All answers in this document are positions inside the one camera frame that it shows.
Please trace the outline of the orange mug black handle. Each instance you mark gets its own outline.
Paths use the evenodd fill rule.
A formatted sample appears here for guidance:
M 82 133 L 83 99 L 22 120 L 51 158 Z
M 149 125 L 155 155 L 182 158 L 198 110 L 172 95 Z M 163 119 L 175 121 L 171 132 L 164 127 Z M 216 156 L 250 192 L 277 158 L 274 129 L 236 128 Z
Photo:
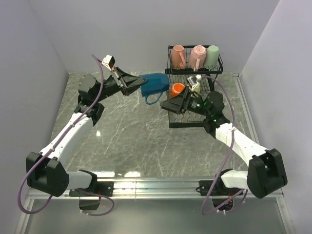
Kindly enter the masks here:
M 174 83 L 171 86 L 171 92 L 170 92 L 170 97 L 173 98 L 180 94 L 185 88 L 185 85 L 182 83 Z

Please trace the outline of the pink faceted mug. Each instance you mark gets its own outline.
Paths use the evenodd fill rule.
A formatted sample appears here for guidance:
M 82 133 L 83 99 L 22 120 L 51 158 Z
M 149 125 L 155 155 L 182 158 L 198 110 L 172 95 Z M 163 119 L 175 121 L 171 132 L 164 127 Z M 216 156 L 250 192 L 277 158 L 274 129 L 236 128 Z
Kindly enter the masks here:
M 188 65 L 194 72 L 203 67 L 207 55 L 206 53 L 206 48 L 202 45 L 197 45 L 192 49 Z

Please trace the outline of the blue faceted mug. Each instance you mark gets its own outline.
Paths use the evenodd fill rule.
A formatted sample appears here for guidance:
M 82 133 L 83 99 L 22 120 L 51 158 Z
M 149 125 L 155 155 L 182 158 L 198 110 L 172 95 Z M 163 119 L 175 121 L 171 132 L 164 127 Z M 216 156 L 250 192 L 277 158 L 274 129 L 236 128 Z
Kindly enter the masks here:
M 142 74 L 140 77 L 146 79 L 146 82 L 141 85 L 141 95 L 145 98 L 147 105 L 153 105 L 157 103 L 162 94 L 169 90 L 169 79 L 166 74 L 163 73 L 151 73 Z M 153 102 L 148 101 L 150 95 L 159 94 L 157 99 Z

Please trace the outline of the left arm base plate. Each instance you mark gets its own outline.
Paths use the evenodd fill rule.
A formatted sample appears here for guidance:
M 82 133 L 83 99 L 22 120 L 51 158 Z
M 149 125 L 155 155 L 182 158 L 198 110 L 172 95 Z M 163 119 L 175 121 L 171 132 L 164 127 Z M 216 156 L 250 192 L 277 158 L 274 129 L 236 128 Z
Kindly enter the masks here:
M 91 196 L 90 193 L 95 194 L 95 196 L 104 195 L 111 197 L 113 195 L 114 182 L 112 181 L 98 181 L 93 188 L 82 189 L 84 191 L 80 192 L 78 190 L 70 191 L 70 197 L 84 197 Z

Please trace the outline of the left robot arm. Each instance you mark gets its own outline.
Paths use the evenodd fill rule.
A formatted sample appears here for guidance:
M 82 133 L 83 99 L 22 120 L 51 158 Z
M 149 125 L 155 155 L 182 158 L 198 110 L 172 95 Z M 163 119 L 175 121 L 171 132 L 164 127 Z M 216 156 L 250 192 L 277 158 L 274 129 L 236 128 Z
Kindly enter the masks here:
M 85 74 L 79 81 L 78 105 L 69 122 L 49 145 L 39 153 L 31 152 L 27 156 L 27 185 L 55 197 L 66 190 L 77 189 L 87 196 L 96 194 L 96 174 L 86 170 L 68 172 L 64 164 L 79 141 L 101 118 L 104 106 L 100 102 L 118 92 L 128 96 L 146 82 L 146 78 L 130 75 L 118 67 L 112 69 L 107 79 L 100 81 Z

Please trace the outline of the yellow faceted mug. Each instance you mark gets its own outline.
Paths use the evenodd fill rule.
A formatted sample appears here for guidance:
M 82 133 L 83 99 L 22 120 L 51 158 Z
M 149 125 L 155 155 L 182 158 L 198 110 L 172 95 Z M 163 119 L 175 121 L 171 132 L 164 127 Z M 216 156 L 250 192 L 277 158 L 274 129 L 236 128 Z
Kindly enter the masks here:
M 196 82 L 196 84 L 194 84 L 191 87 L 191 92 L 192 92 L 192 97 L 200 96 L 200 83 L 199 82 Z

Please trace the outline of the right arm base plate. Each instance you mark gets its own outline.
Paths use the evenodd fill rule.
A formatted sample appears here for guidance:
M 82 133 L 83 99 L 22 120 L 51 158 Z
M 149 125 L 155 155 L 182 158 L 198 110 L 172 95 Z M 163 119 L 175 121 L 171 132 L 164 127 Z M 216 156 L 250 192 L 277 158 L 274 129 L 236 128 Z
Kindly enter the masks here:
M 213 180 L 200 180 L 199 186 L 195 189 L 196 192 L 200 193 L 201 196 L 206 196 L 210 187 L 212 186 Z M 216 182 L 213 190 L 211 192 L 211 196 L 230 196 L 239 192 L 239 188 L 227 188 L 225 187 L 222 180 L 219 178 Z

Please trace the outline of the salmon flower mug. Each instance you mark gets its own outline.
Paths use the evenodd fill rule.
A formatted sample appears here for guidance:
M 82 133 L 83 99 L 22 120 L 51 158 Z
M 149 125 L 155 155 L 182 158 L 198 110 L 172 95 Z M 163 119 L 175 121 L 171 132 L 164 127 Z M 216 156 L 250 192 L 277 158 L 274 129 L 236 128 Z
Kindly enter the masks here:
M 176 70 L 186 69 L 185 57 L 185 48 L 182 45 L 175 45 L 171 52 L 172 68 Z

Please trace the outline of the pale green cup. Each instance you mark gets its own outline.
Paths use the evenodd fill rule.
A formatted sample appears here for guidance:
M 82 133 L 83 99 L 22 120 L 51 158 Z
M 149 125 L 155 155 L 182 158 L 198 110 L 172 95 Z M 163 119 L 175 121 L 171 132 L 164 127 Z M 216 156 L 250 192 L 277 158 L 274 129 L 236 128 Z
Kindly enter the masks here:
M 206 51 L 204 68 L 212 70 L 217 65 L 219 57 L 219 48 L 216 45 L 210 45 Z

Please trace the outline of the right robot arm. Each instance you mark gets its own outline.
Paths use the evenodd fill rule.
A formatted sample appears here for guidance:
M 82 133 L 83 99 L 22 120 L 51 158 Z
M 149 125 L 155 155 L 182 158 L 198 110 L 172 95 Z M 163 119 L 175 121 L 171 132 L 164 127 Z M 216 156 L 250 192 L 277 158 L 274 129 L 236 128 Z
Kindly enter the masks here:
M 191 111 L 204 116 L 203 127 L 213 138 L 229 146 L 246 163 L 246 171 L 221 169 L 210 190 L 221 195 L 232 188 L 249 190 L 255 197 L 264 198 L 288 184 L 281 153 L 267 149 L 240 132 L 233 122 L 223 115 L 223 95 L 212 91 L 205 99 L 193 96 L 188 88 L 160 104 L 161 108 L 175 114 Z

